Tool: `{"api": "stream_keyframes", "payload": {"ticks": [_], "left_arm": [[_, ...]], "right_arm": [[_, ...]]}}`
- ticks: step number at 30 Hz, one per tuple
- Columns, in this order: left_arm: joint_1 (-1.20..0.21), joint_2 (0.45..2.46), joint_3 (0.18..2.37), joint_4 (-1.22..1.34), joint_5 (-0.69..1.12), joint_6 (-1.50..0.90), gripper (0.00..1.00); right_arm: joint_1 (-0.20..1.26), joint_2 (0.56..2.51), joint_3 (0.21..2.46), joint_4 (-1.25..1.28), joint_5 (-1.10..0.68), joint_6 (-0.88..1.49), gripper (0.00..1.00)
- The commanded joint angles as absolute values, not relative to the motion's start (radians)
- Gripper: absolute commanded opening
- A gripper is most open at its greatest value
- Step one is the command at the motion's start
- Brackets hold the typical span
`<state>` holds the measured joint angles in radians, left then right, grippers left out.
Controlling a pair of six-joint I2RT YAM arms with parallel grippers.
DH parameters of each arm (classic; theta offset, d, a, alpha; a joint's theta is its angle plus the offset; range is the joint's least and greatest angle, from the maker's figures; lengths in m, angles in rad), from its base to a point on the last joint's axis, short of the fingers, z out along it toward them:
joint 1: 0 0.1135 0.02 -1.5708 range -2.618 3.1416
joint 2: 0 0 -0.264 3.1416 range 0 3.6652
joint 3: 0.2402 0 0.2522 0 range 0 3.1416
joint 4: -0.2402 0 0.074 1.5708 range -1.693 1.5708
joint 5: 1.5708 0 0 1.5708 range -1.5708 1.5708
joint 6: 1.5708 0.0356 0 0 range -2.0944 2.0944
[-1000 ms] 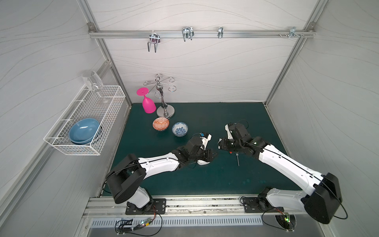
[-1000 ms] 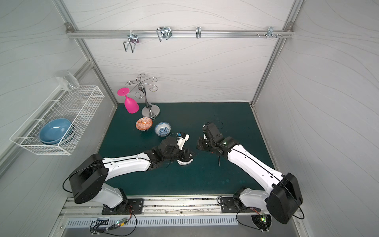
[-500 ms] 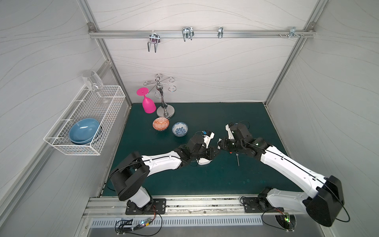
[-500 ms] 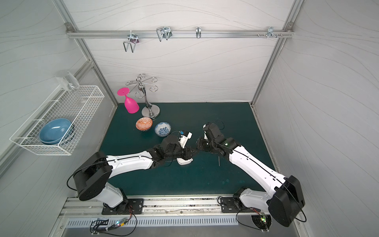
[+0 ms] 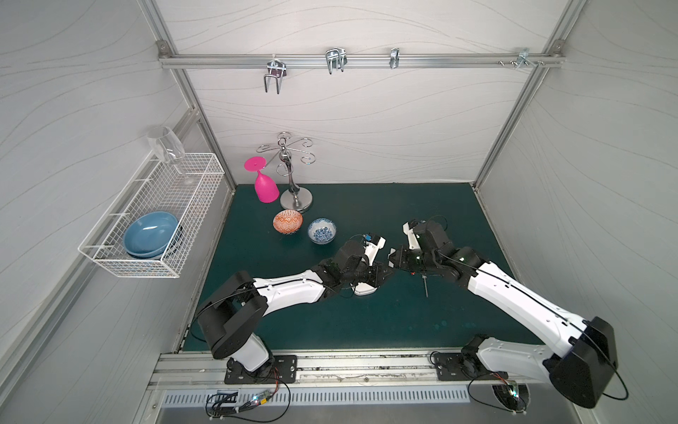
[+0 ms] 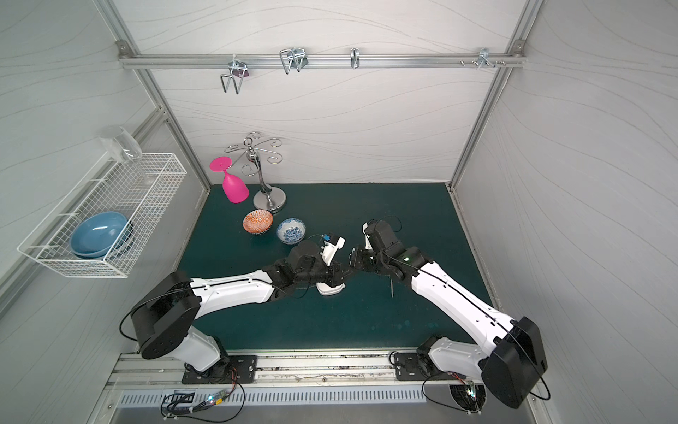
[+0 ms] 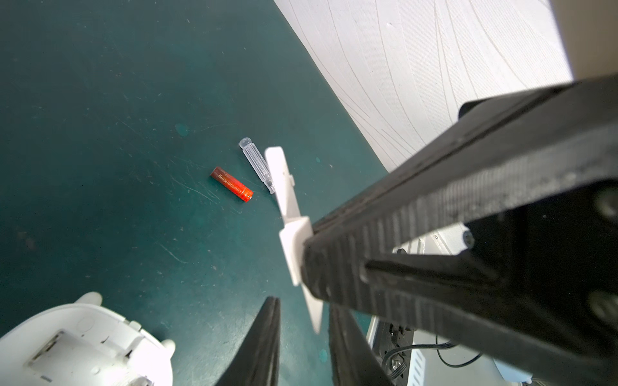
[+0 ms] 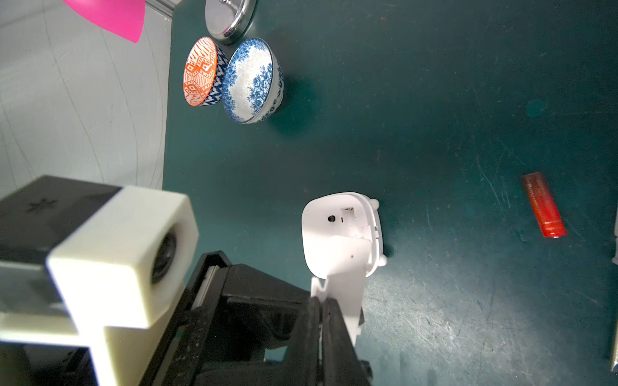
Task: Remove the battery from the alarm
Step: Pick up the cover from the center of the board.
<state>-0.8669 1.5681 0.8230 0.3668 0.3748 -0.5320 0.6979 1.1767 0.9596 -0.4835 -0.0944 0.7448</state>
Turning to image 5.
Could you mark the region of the clear handle screwdriver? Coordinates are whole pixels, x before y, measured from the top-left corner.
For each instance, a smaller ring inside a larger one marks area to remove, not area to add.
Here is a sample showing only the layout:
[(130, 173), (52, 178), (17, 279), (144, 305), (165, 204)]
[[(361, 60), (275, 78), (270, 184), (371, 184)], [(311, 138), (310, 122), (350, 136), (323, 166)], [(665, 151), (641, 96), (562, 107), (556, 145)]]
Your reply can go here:
[(422, 274), (422, 281), (423, 281), (423, 286), (425, 290), (425, 297), (429, 298), (429, 291), (428, 291), (428, 284), (427, 284), (427, 275)]

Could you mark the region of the white alarm clock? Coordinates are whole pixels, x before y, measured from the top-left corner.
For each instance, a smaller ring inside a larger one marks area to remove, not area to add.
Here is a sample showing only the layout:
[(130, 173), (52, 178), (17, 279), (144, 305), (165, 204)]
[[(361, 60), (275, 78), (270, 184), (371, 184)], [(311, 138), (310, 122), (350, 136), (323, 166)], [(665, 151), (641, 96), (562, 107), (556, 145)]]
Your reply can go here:
[(356, 296), (367, 296), (375, 293), (377, 290), (377, 287), (367, 283), (358, 283), (353, 287), (353, 292)]

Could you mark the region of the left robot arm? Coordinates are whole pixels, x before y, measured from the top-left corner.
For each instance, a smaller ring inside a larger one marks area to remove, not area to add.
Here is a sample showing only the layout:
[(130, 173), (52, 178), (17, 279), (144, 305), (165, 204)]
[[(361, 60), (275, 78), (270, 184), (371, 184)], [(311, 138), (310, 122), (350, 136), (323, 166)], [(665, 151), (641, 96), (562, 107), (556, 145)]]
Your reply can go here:
[(337, 253), (296, 275), (253, 278), (232, 275), (198, 307), (194, 317), (215, 360), (232, 358), (249, 373), (271, 363), (270, 349), (255, 335), (261, 320), (282, 309), (314, 304), (350, 290), (356, 296), (373, 294), (392, 275), (377, 261), (384, 238), (365, 235), (347, 241)]

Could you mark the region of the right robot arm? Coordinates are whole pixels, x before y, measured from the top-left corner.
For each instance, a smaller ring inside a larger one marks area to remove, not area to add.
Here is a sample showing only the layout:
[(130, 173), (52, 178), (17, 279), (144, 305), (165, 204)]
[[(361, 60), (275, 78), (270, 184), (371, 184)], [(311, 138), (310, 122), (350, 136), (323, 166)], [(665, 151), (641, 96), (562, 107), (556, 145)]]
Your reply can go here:
[(389, 253), (391, 267), (443, 277), (489, 301), (521, 323), (540, 344), (478, 335), (464, 348), (468, 374), (506, 372), (550, 383), (563, 397), (593, 409), (618, 375), (613, 326), (590, 320), (546, 300), (471, 247), (456, 248), (434, 221), (403, 226), (407, 245)]

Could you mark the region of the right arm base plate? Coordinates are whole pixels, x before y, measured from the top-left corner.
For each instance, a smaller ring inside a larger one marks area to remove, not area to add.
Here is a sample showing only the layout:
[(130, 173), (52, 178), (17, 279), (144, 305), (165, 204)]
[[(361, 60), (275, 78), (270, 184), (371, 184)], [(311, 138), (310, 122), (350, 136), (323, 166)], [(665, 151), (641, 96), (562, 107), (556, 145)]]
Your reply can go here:
[(429, 354), (428, 360), (434, 367), (439, 381), (509, 379), (506, 372), (491, 372), (482, 365), (475, 355), (467, 353), (441, 353), (433, 351)]

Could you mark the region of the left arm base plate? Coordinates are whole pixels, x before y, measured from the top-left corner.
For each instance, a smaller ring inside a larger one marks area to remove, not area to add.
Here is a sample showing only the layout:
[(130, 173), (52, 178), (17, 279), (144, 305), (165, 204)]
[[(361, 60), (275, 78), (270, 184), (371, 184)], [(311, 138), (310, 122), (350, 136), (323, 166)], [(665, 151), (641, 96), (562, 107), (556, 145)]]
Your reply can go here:
[(297, 355), (272, 356), (256, 371), (248, 371), (240, 362), (229, 359), (224, 383), (227, 385), (295, 383), (297, 367)]

